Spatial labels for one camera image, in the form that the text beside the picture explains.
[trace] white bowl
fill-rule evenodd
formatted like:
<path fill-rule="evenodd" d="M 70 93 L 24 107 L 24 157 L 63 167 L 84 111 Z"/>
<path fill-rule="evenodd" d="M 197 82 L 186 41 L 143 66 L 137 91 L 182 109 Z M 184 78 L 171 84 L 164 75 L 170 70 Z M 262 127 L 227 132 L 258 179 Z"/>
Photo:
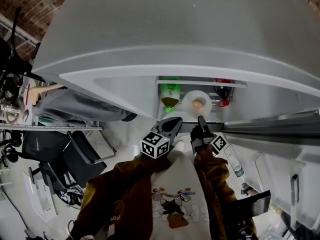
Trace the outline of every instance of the white bowl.
<path fill-rule="evenodd" d="M 194 100 L 199 100 L 203 102 L 204 106 L 200 109 L 196 109 L 192 102 Z M 198 118 L 199 116 L 208 116 L 212 109 L 212 102 L 208 94 L 200 90 L 193 90 L 188 92 L 182 100 L 182 109 L 185 111 L 190 117 Z"/>

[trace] egg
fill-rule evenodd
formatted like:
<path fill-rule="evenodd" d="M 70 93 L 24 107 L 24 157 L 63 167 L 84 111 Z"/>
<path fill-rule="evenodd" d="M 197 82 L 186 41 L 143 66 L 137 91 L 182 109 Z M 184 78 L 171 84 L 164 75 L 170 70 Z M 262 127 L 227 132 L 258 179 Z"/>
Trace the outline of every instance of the egg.
<path fill-rule="evenodd" d="M 192 106 L 195 109 L 200 110 L 205 106 L 205 104 L 201 100 L 195 99 L 194 101 L 192 101 Z"/>

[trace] green bottle cap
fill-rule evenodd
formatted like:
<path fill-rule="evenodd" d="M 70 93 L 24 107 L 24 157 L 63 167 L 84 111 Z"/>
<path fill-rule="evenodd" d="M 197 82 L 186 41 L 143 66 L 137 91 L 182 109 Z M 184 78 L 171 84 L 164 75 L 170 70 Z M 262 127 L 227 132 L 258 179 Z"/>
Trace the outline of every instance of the green bottle cap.
<path fill-rule="evenodd" d="M 173 106 L 166 106 L 166 107 L 164 108 L 164 111 L 165 111 L 166 113 L 172 113 L 173 111 L 175 111 L 175 108 L 174 108 Z"/>

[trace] brick wall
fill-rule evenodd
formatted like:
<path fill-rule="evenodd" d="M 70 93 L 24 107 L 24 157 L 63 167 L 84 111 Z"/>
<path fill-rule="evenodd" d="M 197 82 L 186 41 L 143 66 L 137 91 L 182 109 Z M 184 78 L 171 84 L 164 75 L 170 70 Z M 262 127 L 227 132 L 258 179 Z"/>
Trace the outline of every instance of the brick wall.
<path fill-rule="evenodd" d="M 65 0 L 0 0 L 0 13 L 13 21 L 15 10 L 20 6 L 21 12 L 18 19 L 18 26 L 41 41 L 52 19 L 64 1 Z M 308 0 L 308 2 L 320 17 L 320 0 Z M 0 37 L 3 37 L 5 33 L 6 30 L 0 28 Z M 21 42 L 22 40 L 17 37 L 16 46 Z M 30 44 L 25 44 L 18 49 L 18 53 L 24 59 L 27 59 L 33 49 L 33 46 Z"/>

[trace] person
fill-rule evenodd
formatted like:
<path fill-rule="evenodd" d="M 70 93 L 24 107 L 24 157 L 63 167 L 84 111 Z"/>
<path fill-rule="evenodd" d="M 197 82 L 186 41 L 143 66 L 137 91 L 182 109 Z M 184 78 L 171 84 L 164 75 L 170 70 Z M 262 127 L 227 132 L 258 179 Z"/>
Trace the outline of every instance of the person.
<path fill-rule="evenodd" d="M 232 224 L 227 161 L 211 145 L 194 164 L 180 151 L 121 162 L 91 179 L 69 239 L 257 239 L 251 218 Z"/>

